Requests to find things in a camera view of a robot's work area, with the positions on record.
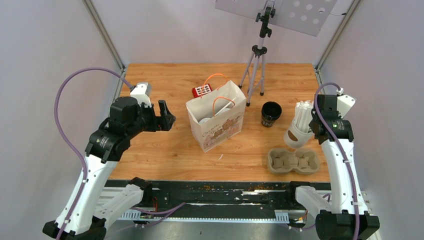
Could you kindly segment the brown paper bag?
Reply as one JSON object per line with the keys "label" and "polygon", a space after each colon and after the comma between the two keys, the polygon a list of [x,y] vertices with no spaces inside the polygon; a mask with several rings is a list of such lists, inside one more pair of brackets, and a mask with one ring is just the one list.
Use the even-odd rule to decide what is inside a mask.
{"label": "brown paper bag", "polygon": [[[222,73],[210,75],[202,86],[208,84],[209,80],[215,76],[224,77],[225,83],[212,92],[193,98],[185,104],[192,135],[205,153],[241,132],[246,109],[245,94]],[[236,98],[235,106],[227,112],[214,116],[213,104],[217,97],[226,97],[230,100]],[[228,100],[218,99],[214,104],[215,111],[220,110],[228,102]],[[199,121],[204,118],[213,118],[213,123],[200,125]]]}

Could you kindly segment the paper straw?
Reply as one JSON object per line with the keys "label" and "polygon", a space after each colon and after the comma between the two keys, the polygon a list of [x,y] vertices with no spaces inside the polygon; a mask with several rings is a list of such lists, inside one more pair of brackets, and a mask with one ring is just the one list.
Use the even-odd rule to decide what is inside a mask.
{"label": "paper straw", "polygon": [[217,97],[217,98],[214,100],[214,102],[213,102],[213,106],[212,106],[213,116],[216,116],[216,115],[217,115],[217,112],[221,110],[221,109],[220,109],[220,110],[218,110],[218,111],[215,111],[215,103],[216,103],[216,101],[217,101],[218,99],[228,100],[228,103],[227,103],[225,106],[223,106],[221,109],[224,109],[224,108],[230,108],[230,109],[231,109],[232,107],[234,107],[234,106],[236,105],[236,103],[235,103],[236,97],[235,97],[235,98],[233,98],[233,99],[229,99],[229,98],[227,98],[227,97],[219,96],[219,97]]}

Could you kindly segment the white plastic cup lid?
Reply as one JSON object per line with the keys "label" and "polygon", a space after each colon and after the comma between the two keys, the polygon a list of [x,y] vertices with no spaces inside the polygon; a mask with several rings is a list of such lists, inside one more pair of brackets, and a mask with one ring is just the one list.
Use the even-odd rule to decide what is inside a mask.
{"label": "white plastic cup lid", "polygon": [[216,113],[216,115],[218,116],[218,115],[223,114],[223,113],[225,113],[225,112],[227,112],[227,111],[230,111],[230,110],[231,110],[230,108],[223,108],[223,109],[221,109],[220,111],[218,111],[218,112]]}

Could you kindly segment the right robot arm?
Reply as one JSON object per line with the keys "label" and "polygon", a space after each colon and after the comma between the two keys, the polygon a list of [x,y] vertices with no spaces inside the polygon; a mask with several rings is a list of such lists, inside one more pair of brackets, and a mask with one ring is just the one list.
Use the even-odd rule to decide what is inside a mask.
{"label": "right robot arm", "polygon": [[315,219],[321,240],[367,240],[380,228],[363,199],[354,161],[354,134],[344,114],[355,103],[348,95],[317,94],[309,126],[326,158],[330,175],[330,201],[309,183],[285,195],[292,209],[305,207]]}

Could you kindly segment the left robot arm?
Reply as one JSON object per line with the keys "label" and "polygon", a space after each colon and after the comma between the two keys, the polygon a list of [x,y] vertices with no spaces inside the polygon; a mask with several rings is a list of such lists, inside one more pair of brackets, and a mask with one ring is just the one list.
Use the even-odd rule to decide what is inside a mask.
{"label": "left robot arm", "polygon": [[88,140],[78,183],[62,213],[46,222],[42,232],[56,240],[103,240],[110,226],[127,210],[153,201],[153,184],[135,177],[107,203],[98,200],[110,174],[131,140],[142,132],[169,131],[176,117],[165,100],[159,100],[160,115],[153,106],[134,97],[119,97],[110,106],[110,115]]}

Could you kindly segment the paper cup of straws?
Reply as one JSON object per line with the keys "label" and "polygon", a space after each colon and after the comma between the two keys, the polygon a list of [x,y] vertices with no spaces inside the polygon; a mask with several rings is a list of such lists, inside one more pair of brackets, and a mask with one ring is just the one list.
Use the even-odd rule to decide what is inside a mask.
{"label": "paper cup of straws", "polygon": [[290,148],[298,149],[308,143],[313,136],[309,126],[312,121],[313,101],[306,100],[296,103],[294,118],[284,134],[284,142]]}

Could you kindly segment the red white block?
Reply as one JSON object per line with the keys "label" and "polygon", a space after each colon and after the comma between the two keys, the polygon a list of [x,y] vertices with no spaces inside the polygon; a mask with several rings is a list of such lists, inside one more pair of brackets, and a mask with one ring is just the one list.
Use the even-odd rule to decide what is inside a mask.
{"label": "red white block", "polygon": [[203,86],[197,86],[192,88],[191,91],[194,98],[199,98],[203,95],[211,93],[213,90],[211,88],[211,85],[209,83],[206,83]]}

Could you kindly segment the cardboard cup carrier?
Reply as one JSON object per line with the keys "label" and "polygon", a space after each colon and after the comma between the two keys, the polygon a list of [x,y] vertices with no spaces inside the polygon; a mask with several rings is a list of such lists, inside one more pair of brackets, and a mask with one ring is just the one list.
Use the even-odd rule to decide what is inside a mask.
{"label": "cardboard cup carrier", "polygon": [[320,170],[321,161],[312,149],[299,148],[290,151],[286,148],[273,148],[267,153],[267,168],[277,175],[290,172],[311,175]]}

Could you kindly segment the tripod stand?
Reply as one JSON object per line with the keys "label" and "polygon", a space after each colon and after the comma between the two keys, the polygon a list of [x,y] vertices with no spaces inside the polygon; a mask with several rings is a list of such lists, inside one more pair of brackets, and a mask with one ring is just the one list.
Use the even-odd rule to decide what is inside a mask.
{"label": "tripod stand", "polygon": [[[246,77],[249,77],[249,84],[247,88],[247,97],[246,97],[246,107],[251,105],[251,98],[254,91],[257,87],[260,87],[260,96],[263,96],[265,93],[265,74],[266,74],[266,53],[268,49],[264,46],[265,37],[271,37],[272,30],[268,27],[270,19],[275,16],[274,6],[266,6],[263,13],[258,12],[255,21],[261,22],[261,27],[259,31],[259,41],[258,44],[253,45],[251,48],[251,55],[247,61],[245,71],[241,78],[238,87],[241,89]],[[255,84],[255,79],[257,75],[257,70],[261,60],[261,77],[257,84]]]}

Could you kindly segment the white perforated board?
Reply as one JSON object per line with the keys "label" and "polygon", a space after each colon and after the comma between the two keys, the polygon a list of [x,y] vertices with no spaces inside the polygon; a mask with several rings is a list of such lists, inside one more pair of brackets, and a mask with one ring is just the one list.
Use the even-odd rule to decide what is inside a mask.
{"label": "white perforated board", "polygon": [[274,25],[318,36],[336,0],[216,0],[215,8],[261,22],[260,38],[270,37]]}

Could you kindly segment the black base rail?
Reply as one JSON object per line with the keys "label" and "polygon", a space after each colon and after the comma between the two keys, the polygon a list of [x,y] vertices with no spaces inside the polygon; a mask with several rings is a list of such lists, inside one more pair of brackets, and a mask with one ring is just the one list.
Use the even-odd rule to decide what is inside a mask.
{"label": "black base rail", "polygon": [[306,213],[290,182],[156,180],[147,199],[124,216],[141,220],[148,217],[141,210],[166,215],[175,207],[170,221],[285,223]]}

